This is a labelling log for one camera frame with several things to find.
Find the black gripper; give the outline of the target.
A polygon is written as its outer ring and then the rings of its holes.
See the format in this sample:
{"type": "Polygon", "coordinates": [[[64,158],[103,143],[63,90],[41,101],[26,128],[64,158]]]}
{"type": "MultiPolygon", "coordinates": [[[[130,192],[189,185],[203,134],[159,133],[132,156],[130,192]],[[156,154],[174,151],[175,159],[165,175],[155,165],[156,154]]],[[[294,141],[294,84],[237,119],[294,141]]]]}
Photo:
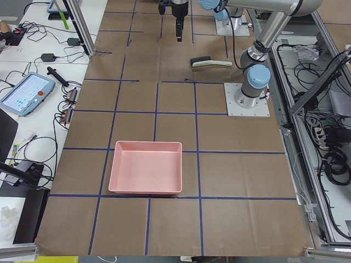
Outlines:
{"type": "Polygon", "coordinates": [[[184,17],[188,15],[188,0],[159,0],[158,11],[160,15],[165,14],[166,8],[171,7],[172,15],[176,17],[175,33],[178,42],[183,39],[184,17]]]}

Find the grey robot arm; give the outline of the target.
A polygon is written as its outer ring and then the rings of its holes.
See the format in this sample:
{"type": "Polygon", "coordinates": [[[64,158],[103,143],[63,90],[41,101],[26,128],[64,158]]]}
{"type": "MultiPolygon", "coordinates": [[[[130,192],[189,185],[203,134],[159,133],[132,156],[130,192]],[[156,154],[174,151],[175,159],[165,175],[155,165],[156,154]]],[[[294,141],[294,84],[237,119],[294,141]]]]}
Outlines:
{"type": "MultiPolygon", "coordinates": [[[[285,28],[292,17],[306,16],[316,11],[323,1],[199,1],[199,5],[204,10],[212,10],[219,13],[226,7],[247,8],[271,10],[270,15],[264,29],[261,30],[252,46],[247,48],[241,57],[241,62],[254,61],[264,62],[267,59],[267,53],[271,49],[273,43],[285,28]]],[[[171,7],[172,15],[175,17],[175,35],[178,42],[182,41],[182,33],[184,28],[184,18],[188,15],[189,1],[158,1],[158,11],[163,15],[166,7],[171,7]]]]}

